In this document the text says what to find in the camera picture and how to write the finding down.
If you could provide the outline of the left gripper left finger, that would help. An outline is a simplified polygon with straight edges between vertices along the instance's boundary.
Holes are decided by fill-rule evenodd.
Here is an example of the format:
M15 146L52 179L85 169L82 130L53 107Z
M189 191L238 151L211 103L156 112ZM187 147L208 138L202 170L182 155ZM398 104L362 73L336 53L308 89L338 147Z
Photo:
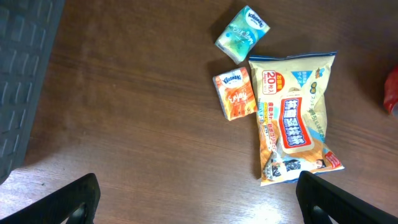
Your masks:
M1 223L93 224L101 191L94 173L80 177L52 194L1 220Z

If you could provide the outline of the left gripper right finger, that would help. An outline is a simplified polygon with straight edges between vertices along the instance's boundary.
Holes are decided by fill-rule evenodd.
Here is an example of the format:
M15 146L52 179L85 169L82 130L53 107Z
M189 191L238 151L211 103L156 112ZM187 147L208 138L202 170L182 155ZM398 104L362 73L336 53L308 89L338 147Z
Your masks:
M299 175L296 196L305 224L397 223L397 217L308 171Z

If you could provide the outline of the yellow wet wipes bag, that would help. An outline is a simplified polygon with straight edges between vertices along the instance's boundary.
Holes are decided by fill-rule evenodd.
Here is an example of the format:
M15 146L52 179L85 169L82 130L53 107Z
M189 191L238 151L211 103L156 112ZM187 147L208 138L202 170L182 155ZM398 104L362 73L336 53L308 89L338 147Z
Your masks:
M302 171L319 174L344 168L325 144L324 93L335 56L336 52L249 57L262 186L294 182Z

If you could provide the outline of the red snack bag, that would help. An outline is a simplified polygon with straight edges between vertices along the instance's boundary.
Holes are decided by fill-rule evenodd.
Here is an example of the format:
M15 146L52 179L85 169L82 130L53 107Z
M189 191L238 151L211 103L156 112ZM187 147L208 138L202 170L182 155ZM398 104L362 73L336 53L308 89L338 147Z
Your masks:
M387 112L397 118L398 101L398 68L395 66L388 74L384 83L384 101L383 106Z

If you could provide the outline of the orange tissue pack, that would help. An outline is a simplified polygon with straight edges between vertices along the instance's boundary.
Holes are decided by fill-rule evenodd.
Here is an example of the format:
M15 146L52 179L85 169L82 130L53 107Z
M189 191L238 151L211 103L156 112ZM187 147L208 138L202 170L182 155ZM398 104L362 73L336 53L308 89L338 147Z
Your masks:
M221 108L228 121L257 111L256 99L246 67L213 77Z

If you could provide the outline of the teal tissue pack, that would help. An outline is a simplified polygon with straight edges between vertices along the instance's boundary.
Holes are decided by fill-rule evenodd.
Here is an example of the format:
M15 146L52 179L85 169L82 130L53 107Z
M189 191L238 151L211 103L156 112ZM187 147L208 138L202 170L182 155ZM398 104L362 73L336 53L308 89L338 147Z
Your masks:
M240 64L269 29L268 24L251 7L245 6L226 26L215 45L235 64Z

